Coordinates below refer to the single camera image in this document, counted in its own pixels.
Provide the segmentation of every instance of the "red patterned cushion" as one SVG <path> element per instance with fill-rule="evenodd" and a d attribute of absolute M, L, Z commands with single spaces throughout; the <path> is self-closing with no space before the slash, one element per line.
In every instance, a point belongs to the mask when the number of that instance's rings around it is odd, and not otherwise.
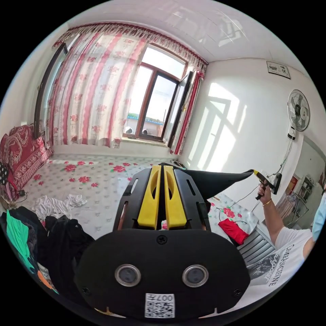
<path fill-rule="evenodd" d="M 24 125 L 11 129 L 0 143 L 0 161 L 10 170 L 10 189 L 13 199 L 33 177 L 35 172 L 53 155 L 52 149 L 46 149 L 42 137 L 34 139 L 33 126 Z"/>

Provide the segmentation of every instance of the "gold bracelet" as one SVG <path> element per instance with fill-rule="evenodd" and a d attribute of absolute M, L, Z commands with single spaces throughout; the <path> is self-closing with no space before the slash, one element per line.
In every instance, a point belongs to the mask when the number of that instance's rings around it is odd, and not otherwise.
<path fill-rule="evenodd" d="M 268 201 L 266 204 L 263 204 L 263 207 L 268 205 L 272 200 Z"/>

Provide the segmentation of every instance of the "sticker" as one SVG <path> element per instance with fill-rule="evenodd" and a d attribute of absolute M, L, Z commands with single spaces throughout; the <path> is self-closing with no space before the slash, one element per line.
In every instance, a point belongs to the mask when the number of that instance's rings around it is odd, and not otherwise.
<path fill-rule="evenodd" d="M 174 294 L 146 293 L 145 317 L 147 318 L 174 318 Z"/>

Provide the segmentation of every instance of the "white ceiling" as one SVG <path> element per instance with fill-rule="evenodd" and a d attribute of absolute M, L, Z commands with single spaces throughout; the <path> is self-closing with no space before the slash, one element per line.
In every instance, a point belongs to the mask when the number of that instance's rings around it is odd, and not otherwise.
<path fill-rule="evenodd" d="M 309 76 L 292 51 L 253 18 L 211 0 L 112 0 L 68 21 L 70 27 L 102 21 L 132 22 L 171 36 L 207 62 L 263 58 Z"/>

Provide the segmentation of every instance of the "white t-shirt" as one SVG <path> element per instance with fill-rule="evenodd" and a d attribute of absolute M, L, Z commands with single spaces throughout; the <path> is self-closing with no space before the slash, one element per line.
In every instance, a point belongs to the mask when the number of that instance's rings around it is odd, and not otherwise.
<path fill-rule="evenodd" d="M 243 308 L 289 280 L 304 262 L 303 247 L 311 237 L 310 230 L 282 228 L 276 239 L 276 251 L 247 267 L 251 279 L 249 287 L 233 308 L 222 313 Z"/>

